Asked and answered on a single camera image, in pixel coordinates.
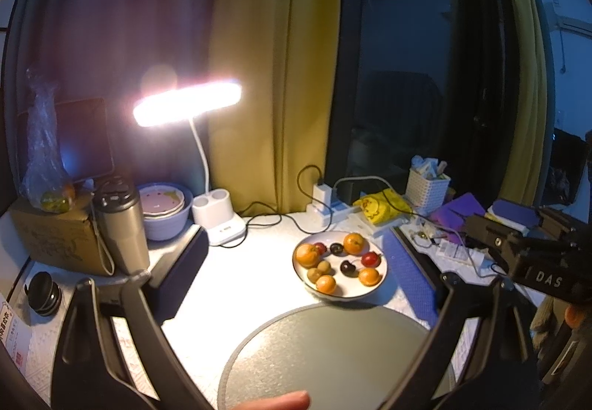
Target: white desk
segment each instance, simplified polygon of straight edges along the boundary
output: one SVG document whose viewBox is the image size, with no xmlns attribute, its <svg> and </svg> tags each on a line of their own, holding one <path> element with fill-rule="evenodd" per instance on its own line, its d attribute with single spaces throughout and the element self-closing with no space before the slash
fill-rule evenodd
<svg viewBox="0 0 592 410">
<path fill-rule="evenodd" d="M 276 218 L 262 217 L 258 222 L 264 223 L 266 219 L 272 222 Z M 315 228 L 305 213 L 296 213 L 295 218 L 306 230 L 321 229 Z M 337 224 L 336 229 L 348 230 L 347 220 Z M 179 360 L 214 408 L 217 406 L 218 382 L 224 366 L 244 338 L 280 314 L 318 302 L 303 288 L 292 269 L 291 253 L 303 237 L 304 234 L 291 221 L 284 219 L 275 227 L 251 228 L 246 241 L 237 248 L 210 248 L 177 316 L 163 325 L 163 331 Z M 374 241 L 389 258 L 389 265 L 396 264 L 394 256 L 382 248 L 381 239 Z M 161 255 L 161 251 L 152 253 L 151 263 L 155 264 Z M 478 281 L 472 268 L 448 260 L 437 261 L 437 264 L 442 264 L 443 270 L 458 270 L 466 281 L 487 283 Z M 30 312 L 33 339 L 26 377 L 41 397 L 49 402 L 51 369 L 61 323 L 75 283 L 84 275 L 36 263 L 31 276 L 38 271 L 51 273 L 64 294 L 58 314 L 51 319 Z M 95 280 L 99 285 L 113 281 L 106 278 Z M 16 307 L 21 310 L 19 313 L 28 311 L 24 292 L 13 301 L 17 302 Z M 383 304 L 427 327 L 427 323 L 415 317 L 392 275 L 387 275 L 386 281 L 368 302 Z M 136 386 L 144 393 L 155 396 L 135 352 L 125 320 L 115 319 L 115 324 Z M 474 329 L 475 322 L 467 323 L 452 360 L 457 376 L 466 359 Z"/>
</svg>

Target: finger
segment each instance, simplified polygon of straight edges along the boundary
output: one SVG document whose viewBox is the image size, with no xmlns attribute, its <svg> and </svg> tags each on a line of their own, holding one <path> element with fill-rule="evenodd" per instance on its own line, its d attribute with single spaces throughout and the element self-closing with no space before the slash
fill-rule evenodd
<svg viewBox="0 0 592 410">
<path fill-rule="evenodd" d="M 307 410 L 309 406 L 308 392 L 293 392 L 274 398 L 241 403 L 233 410 Z"/>
</svg>

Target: dark curtain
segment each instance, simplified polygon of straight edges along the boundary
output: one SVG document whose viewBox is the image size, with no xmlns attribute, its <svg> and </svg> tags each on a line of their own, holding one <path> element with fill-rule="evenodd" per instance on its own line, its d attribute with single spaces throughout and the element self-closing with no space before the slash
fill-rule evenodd
<svg viewBox="0 0 592 410">
<path fill-rule="evenodd" d="M 202 193 L 203 169 L 189 125 L 140 128 L 131 111 L 141 96 L 175 79 L 182 86 L 207 78 L 212 5 L 213 0 L 17 0 L 4 66 L 13 175 L 16 115 L 31 104 L 25 73 L 34 64 L 59 83 L 56 103 L 105 99 L 117 171 L 137 184 L 177 182 Z"/>
</svg>

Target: lens cap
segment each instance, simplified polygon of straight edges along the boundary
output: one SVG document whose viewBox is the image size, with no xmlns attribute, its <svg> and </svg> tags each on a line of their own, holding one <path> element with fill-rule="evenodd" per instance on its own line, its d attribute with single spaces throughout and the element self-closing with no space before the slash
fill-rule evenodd
<svg viewBox="0 0 592 410">
<path fill-rule="evenodd" d="M 46 271 L 40 271 L 31 279 L 29 288 L 25 286 L 25 294 L 29 306 L 40 316 L 51 316 L 60 308 L 61 290 Z"/>
</svg>

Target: purple book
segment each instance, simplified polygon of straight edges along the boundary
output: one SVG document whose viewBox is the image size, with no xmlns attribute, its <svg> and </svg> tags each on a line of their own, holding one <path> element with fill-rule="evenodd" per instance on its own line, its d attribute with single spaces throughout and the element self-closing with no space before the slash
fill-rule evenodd
<svg viewBox="0 0 592 410">
<path fill-rule="evenodd" d="M 508 200 L 496 200 L 491 205 L 491 209 L 497 216 L 515 221 L 526 228 L 533 228 L 540 222 L 540 217 L 537 212 L 530 206 L 514 203 Z"/>
<path fill-rule="evenodd" d="M 460 231 L 465 224 L 465 218 L 471 215 L 484 216 L 485 210 L 472 193 L 465 193 L 439 207 L 430 215 L 430 220 L 442 225 L 442 227 Z M 448 240 L 453 243 L 462 243 L 458 241 L 455 234 L 449 235 Z"/>
</svg>

